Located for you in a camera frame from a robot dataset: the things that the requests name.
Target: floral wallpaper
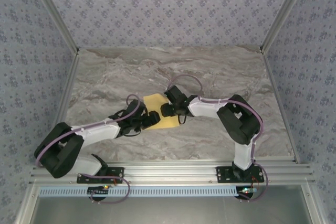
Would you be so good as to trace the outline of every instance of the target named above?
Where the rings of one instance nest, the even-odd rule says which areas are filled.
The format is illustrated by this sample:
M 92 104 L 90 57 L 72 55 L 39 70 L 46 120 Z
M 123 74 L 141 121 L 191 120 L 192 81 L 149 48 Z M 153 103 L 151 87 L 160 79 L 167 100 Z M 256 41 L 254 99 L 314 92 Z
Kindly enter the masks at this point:
M 0 223 L 15 220 L 72 53 L 40 0 L 0 0 Z
M 336 0 L 298 0 L 268 51 L 300 158 L 336 223 Z
M 260 45 L 284 0 L 53 0 L 78 47 Z

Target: marble tabletop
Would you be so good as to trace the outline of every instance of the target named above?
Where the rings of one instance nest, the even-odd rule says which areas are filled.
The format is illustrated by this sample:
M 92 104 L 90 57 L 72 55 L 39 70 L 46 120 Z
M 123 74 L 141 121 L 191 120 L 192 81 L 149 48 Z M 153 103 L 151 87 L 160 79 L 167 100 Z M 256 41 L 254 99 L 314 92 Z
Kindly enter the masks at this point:
M 66 122 L 101 121 L 125 108 L 125 99 L 163 93 L 169 81 L 188 73 L 200 79 L 206 98 L 240 94 L 261 115 L 265 131 L 256 156 L 293 155 L 261 54 L 247 47 L 171 47 L 82 49 Z M 191 78 L 176 85 L 189 94 L 199 86 Z M 220 120 L 188 118 L 172 129 L 142 131 L 89 145 L 82 150 L 105 161 L 148 159 L 233 159 L 234 142 Z

